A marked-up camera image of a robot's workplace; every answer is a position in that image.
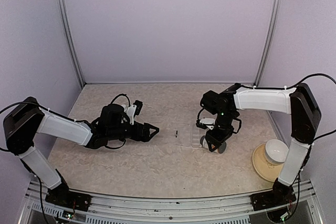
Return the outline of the clear plastic pill organizer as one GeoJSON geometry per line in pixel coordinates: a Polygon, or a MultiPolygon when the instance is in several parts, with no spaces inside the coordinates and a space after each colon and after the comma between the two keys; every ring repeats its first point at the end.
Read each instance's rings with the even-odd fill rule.
{"type": "Polygon", "coordinates": [[[206,130],[200,129],[196,124],[178,123],[174,129],[175,144],[181,147],[202,148],[202,139],[206,130]]]}

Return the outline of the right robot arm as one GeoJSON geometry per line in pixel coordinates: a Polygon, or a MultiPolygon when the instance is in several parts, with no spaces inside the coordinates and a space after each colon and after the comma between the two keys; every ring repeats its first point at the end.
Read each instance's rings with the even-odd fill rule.
{"type": "Polygon", "coordinates": [[[214,119],[196,119],[196,126],[205,129],[208,150],[214,152],[240,129],[233,127],[240,111],[260,110],[269,113],[275,127],[286,141],[289,152],[284,165],[276,178],[280,184],[269,192],[273,205],[281,204],[289,196],[288,187],[292,186],[304,168],[308,154],[316,140],[322,118],[319,105],[307,83],[293,87],[280,88],[248,87],[235,83],[218,93],[205,92],[200,100],[202,111],[214,115],[214,119]]]}

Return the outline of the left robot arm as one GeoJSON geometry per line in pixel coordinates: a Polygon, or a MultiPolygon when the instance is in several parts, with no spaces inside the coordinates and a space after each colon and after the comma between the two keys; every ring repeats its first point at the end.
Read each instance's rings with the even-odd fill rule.
{"type": "Polygon", "coordinates": [[[110,141],[125,143],[130,139],[149,142],[160,129],[148,123],[139,123],[134,118],[140,114],[143,103],[119,105],[114,102],[104,106],[100,116],[88,122],[60,115],[42,105],[33,97],[8,106],[11,112],[3,119],[7,151],[18,156],[35,174],[60,204],[73,201],[73,193],[67,189],[60,173],[35,147],[36,134],[45,134],[71,141],[92,150],[109,148],[110,141]]]}

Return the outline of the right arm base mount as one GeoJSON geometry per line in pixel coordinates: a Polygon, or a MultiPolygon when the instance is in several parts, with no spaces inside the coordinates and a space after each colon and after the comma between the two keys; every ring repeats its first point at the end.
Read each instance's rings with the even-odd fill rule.
{"type": "Polygon", "coordinates": [[[275,180],[272,189],[260,193],[254,193],[250,196],[254,211],[273,208],[296,201],[293,186],[286,186],[275,180]]]}

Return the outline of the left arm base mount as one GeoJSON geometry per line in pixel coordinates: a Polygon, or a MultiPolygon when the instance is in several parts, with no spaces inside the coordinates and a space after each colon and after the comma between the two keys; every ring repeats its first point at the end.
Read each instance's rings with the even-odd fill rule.
{"type": "Polygon", "coordinates": [[[88,211],[91,196],[71,191],[68,187],[59,185],[54,189],[48,189],[45,201],[72,210],[88,211]]]}

